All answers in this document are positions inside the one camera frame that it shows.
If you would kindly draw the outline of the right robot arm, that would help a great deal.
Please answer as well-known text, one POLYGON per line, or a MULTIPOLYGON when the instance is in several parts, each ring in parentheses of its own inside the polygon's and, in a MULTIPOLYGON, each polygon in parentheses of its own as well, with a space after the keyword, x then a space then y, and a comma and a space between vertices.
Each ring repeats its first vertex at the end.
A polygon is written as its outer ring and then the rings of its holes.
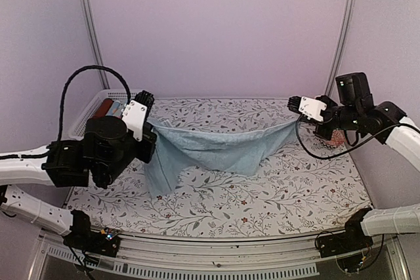
MULTIPOLYGON (((419 169, 419 127, 393 102, 374 104, 367 75, 348 73, 335 78, 339 103, 330 97, 315 97, 315 135, 330 140, 335 130, 369 136, 399 153, 419 169)), ((356 225, 343 232, 339 245, 353 251, 365 236, 419 233, 419 203, 389 209, 366 210, 356 225)))

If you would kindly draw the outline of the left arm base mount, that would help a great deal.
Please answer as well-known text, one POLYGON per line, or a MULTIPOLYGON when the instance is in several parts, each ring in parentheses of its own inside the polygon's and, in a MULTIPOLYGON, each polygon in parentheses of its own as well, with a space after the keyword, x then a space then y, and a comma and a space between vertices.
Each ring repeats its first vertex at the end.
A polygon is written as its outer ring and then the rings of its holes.
POLYGON ((63 239, 63 243, 73 249, 112 258, 117 256, 121 243, 121 238, 117 233, 107 229, 88 231, 85 234, 71 232, 63 239))

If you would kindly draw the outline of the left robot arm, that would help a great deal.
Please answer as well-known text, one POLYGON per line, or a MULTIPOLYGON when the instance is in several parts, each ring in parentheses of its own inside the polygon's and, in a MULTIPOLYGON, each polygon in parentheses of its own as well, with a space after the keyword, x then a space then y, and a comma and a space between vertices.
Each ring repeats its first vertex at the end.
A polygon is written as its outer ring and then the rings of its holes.
POLYGON ((51 142, 26 153, 1 157, 1 210, 25 216, 31 223, 72 239, 84 250, 93 249, 97 235, 89 216, 80 210, 54 207, 28 195, 20 184, 106 189, 133 159, 149 163, 157 136, 150 123, 130 127, 112 116, 89 119, 82 140, 51 142))

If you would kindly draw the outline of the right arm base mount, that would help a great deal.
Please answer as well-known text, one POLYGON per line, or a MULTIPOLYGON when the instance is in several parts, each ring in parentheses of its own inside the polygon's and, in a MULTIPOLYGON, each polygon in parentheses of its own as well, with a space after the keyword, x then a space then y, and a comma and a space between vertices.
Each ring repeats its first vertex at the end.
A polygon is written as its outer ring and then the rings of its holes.
POLYGON ((350 232, 345 231, 340 233, 323 231, 319 233, 314 240, 314 246, 319 251, 322 258, 368 249, 372 245, 372 237, 363 234, 353 235, 350 232))

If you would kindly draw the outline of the light blue towel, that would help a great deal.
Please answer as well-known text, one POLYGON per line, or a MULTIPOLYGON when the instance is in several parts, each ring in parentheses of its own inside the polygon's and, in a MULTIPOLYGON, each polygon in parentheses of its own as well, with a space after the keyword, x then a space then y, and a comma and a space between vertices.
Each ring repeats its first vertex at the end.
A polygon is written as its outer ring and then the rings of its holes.
POLYGON ((157 134, 144 175, 152 197, 176 189, 179 174, 189 167, 253 176, 262 160, 296 137, 295 120, 266 129, 219 133, 175 128, 168 121, 152 121, 157 134))

